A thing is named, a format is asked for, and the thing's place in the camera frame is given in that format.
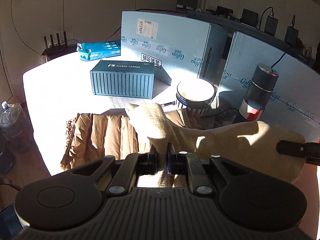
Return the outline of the black power adapter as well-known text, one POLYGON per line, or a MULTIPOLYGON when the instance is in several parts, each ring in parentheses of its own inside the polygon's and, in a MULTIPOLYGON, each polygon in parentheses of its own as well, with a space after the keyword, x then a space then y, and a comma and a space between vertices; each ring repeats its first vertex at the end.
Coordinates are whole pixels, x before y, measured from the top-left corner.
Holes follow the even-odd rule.
POLYGON ((260 18, 259 22, 259 30, 261 29, 261 24, 263 21, 264 13, 270 10, 269 15, 267 16, 266 22, 265 22, 265 28, 264 28, 264 33, 267 33, 268 35, 275 36, 276 34, 276 29, 278 25, 278 20, 274 17, 274 10, 273 7, 268 7, 266 8, 260 18))
POLYGON ((292 21, 286 30, 286 34, 284 38, 284 42, 290 45, 291 47, 296 46, 296 42, 299 34, 299 31, 295 29, 295 20, 296 20, 296 16, 293 15, 292 21))

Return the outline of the light blue cabau carton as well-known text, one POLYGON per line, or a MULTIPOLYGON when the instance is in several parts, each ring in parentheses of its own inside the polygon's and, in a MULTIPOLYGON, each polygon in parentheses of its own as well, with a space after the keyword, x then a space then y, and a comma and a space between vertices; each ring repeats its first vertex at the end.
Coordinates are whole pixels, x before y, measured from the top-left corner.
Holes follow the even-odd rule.
POLYGON ((279 75, 260 120, 298 132, 307 142, 319 141, 319 74, 263 41, 240 32, 233 35, 219 96, 239 108, 259 64, 279 75))
POLYGON ((198 77, 214 83, 227 34, 223 26, 192 18, 124 11, 121 57, 163 67, 174 81, 198 77))

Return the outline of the large water jug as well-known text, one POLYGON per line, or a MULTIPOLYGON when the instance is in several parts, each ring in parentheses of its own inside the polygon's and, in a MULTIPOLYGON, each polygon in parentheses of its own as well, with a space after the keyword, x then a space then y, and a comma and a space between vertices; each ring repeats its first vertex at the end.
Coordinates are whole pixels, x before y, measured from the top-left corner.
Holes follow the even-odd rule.
POLYGON ((33 128, 22 106, 19 103, 8 104, 3 101, 1 107, 1 132, 14 151, 27 150, 33 140, 33 128))

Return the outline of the black wifi router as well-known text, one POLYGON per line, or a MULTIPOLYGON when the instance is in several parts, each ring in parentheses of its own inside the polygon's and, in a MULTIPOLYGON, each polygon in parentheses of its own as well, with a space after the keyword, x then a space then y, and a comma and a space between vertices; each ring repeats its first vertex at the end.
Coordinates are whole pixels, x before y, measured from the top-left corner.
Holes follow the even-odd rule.
POLYGON ((66 31, 56 33, 56 36, 44 36, 43 40, 45 48, 41 56, 46 62, 75 52, 78 43, 78 40, 68 38, 66 31))

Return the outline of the dark teal thermos bottle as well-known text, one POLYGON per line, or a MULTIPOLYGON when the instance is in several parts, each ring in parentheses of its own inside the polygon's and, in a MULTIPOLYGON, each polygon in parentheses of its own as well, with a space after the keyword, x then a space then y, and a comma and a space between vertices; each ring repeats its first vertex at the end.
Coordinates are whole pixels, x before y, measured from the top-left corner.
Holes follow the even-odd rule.
POLYGON ((240 105, 234 124, 257 121, 262 115, 267 102, 274 90, 279 74, 271 67, 258 64, 248 90, 240 105))

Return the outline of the beige knit tank top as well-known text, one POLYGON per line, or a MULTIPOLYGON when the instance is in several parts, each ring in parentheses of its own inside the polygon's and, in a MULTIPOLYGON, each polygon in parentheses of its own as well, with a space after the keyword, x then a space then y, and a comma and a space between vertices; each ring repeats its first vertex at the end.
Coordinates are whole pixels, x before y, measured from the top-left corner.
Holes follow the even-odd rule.
POLYGON ((168 144, 176 152, 194 153, 203 160, 220 155, 288 183, 295 182, 303 170, 304 159, 279 154, 276 145, 281 140, 304 143, 304 137, 280 125, 253 121, 207 130, 188 129, 173 123, 157 103, 129 104, 126 113, 138 135, 147 137, 158 153, 157 173, 141 176, 140 187, 186 185, 182 176, 167 174, 168 144))

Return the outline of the dark bowl with white rim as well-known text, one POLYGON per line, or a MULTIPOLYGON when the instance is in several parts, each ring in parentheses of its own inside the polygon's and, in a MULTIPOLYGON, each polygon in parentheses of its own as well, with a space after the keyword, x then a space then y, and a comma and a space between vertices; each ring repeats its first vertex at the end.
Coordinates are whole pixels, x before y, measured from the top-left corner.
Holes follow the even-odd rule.
POLYGON ((216 95, 216 87, 204 79, 183 80, 176 88, 176 104, 195 110, 207 109, 216 95))

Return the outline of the small dark product box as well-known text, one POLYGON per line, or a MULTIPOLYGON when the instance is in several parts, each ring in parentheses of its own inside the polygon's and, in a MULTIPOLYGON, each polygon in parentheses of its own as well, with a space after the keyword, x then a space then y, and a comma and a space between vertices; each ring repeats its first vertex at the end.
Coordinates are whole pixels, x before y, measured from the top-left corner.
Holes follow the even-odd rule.
POLYGON ((100 60, 90 71, 94 95, 151 99, 154 65, 136 61, 100 60))

